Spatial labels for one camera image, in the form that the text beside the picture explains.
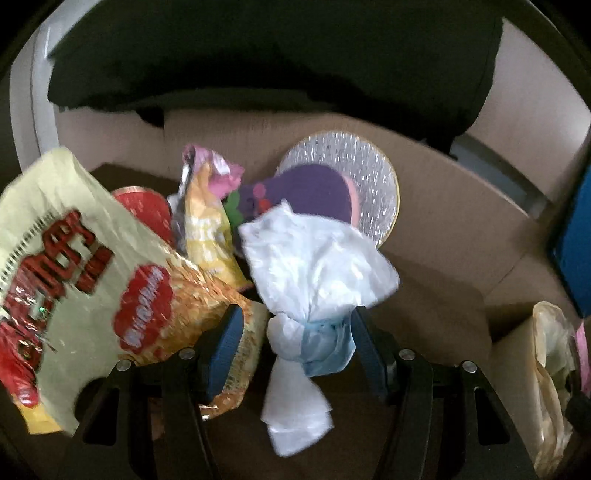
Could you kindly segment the white tissue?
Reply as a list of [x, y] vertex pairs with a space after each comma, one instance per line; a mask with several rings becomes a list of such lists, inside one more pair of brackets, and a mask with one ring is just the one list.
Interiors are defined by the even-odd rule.
[[276, 455], [290, 457], [334, 426], [332, 407], [314, 379], [339, 373], [353, 358], [353, 311], [388, 299], [400, 277], [351, 224], [298, 214], [287, 201], [238, 232], [270, 311], [266, 339], [276, 354], [262, 420]]

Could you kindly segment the yellow pink snack wrapper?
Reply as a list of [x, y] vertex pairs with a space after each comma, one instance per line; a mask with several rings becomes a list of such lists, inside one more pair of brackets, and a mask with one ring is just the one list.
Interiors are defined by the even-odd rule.
[[250, 287], [235, 259], [222, 200], [242, 184], [243, 168], [195, 144], [182, 153], [181, 179], [168, 198], [173, 245], [193, 264], [238, 291]]

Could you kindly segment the silver round cake board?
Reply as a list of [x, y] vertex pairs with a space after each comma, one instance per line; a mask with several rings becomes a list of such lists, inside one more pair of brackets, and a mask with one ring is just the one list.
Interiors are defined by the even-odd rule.
[[400, 185], [388, 156], [362, 136], [322, 131], [305, 137], [283, 156], [277, 174], [300, 165], [321, 164], [348, 177], [359, 198], [359, 230], [382, 246], [400, 211]]

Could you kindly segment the cream noodle packet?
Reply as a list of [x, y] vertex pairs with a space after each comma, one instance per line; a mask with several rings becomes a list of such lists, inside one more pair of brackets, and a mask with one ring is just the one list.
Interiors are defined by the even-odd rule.
[[263, 304], [183, 258], [73, 153], [45, 153], [1, 197], [1, 381], [33, 435], [77, 428], [82, 390], [116, 362], [164, 361], [242, 308], [242, 339], [212, 419], [242, 404], [266, 330]]

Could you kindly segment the purple pink sponge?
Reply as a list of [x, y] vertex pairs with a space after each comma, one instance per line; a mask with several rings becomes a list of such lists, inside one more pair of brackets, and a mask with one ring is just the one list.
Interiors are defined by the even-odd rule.
[[360, 200], [353, 180], [327, 165], [297, 165], [266, 180], [242, 185], [236, 194], [236, 212], [246, 222], [286, 200], [297, 214], [328, 217], [353, 227], [360, 223]]

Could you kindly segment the pink plastic spoon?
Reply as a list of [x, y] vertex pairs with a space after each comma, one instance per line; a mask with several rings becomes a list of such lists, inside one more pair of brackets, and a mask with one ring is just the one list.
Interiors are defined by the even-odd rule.
[[587, 336], [586, 336], [584, 322], [582, 322], [576, 330], [575, 345], [576, 345], [578, 359], [579, 359], [581, 392], [586, 397], [590, 397], [590, 393], [591, 393], [590, 357], [589, 357], [589, 347], [587, 344]]

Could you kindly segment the red paper cup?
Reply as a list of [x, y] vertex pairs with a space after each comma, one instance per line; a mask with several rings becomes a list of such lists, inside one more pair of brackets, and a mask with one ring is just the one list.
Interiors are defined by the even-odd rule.
[[159, 193], [143, 187], [128, 186], [111, 192], [136, 219], [147, 226], [168, 245], [173, 245], [171, 209]]

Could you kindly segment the blue hanging towel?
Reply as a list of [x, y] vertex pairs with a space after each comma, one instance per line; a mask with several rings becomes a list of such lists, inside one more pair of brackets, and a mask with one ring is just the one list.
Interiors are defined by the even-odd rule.
[[577, 182], [549, 236], [546, 252], [578, 316], [591, 309], [591, 177]]

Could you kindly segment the black hanging cloth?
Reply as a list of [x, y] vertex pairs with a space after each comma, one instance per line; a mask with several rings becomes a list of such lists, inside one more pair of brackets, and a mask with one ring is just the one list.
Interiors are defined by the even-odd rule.
[[133, 111], [332, 112], [448, 152], [490, 92], [485, 1], [103, 1], [52, 52], [49, 100]]

